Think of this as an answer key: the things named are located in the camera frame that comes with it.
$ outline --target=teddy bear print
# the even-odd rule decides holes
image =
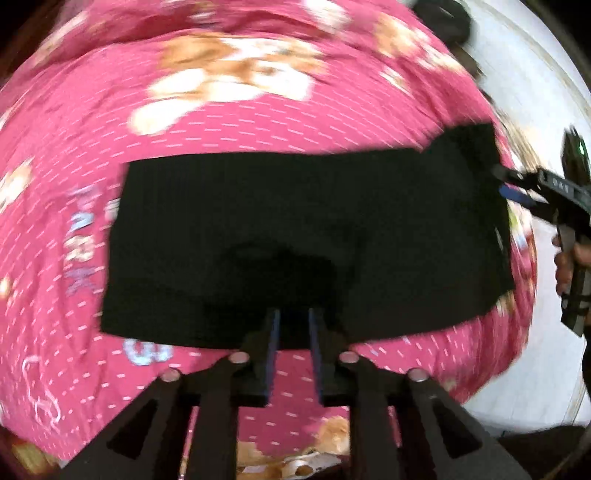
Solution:
[[[302,6],[316,20],[318,27],[330,34],[336,34],[351,22],[345,9],[329,0],[303,0]]]
[[[380,72],[379,75],[382,78],[385,78],[387,81],[389,81],[390,84],[395,86],[397,89],[403,91],[407,95],[410,95],[410,92],[408,91],[408,84],[407,84],[406,80],[404,80],[404,77],[402,75],[400,75],[398,72],[396,72],[396,70],[387,66],[387,67],[384,67],[384,71]]]
[[[430,44],[429,36],[418,28],[380,13],[374,37],[377,50],[388,58],[415,57],[416,62],[428,70],[447,69],[465,73],[465,69],[449,53],[441,52]]]
[[[32,158],[9,171],[0,180],[0,213],[2,213],[30,185],[32,178]]]
[[[149,86],[150,102],[131,114],[129,129],[159,134],[209,102],[254,100],[266,93],[303,102],[310,97],[312,75],[325,70],[321,56],[295,38],[215,33],[174,38],[161,58],[161,67],[172,73]]]
[[[269,457],[254,442],[236,445],[236,480],[300,480],[341,463],[349,454],[349,421],[340,416],[323,419],[314,444],[295,455]]]

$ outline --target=metal screw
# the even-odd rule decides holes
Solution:
[[[346,351],[339,355],[339,360],[342,364],[356,364],[359,362],[359,355],[355,352]]]
[[[166,383],[176,382],[181,378],[181,372],[174,368],[168,368],[160,374],[160,380]]]
[[[407,372],[407,375],[413,382],[424,382],[429,378],[429,374],[422,368],[412,368]]]
[[[245,364],[250,360],[250,356],[246,352],[234,352],[228,360],[230,360],[233,364]]]

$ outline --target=black cloth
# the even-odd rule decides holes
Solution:
[[[583,362],[581,370],[583,371],[583,380],[587,387],[587,392],[591,394],[591,325],[586,325],[583,334],[587,345],[585,346],[585,352],[583,354]]]
[[[514,288],[493,126],[410,148],[227,153],[129,165],[109,237],[101,329],[237,348],[268,307],[282,347],[306,308],[351,342],[449,327]]]
[[[533,480],[538,480],[574,451],[583,432],[584,427],[559,425],[539,432],[507,435],[497,440]]]
[[[413,11],[448,48],[462,46],[470,39],[472,17],[457,0],[418,0]]]

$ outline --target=pink blanket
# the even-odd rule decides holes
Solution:
[[[0,421],[63,459],[162,370],[225,354],[100,333],[127,162],[421,148],[446,125],[494,119],[392,0],[95,0],[14,74],[0,115]],[[501,134],[498,144],[511,164]],[[460,401],[507,369],[527,341],[535,285],[529,224],[511,212],[515,291],[450,330],[357,351],[399,372],[422,367]],[[327,419],[345,422],[344,409],[316,402],[307,352],[281,352],[277,374],[271,406],[242,410],[241,440],[285,455],[321,441]]]

